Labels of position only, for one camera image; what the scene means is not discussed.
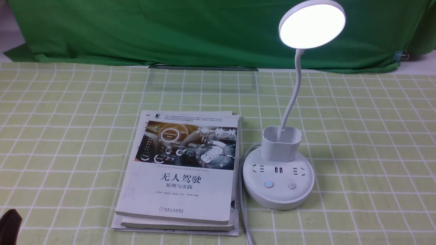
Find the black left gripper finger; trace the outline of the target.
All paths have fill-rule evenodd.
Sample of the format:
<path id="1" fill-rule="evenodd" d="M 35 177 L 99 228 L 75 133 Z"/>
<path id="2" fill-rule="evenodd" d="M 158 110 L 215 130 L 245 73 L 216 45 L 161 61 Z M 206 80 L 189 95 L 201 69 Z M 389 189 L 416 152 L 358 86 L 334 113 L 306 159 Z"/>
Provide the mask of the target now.
<path id="1" fill-rule="evenodd" d="M 10 209 L 0 219 L 0 244 L 16 245 L 23 218 L 16 209 Z"/>

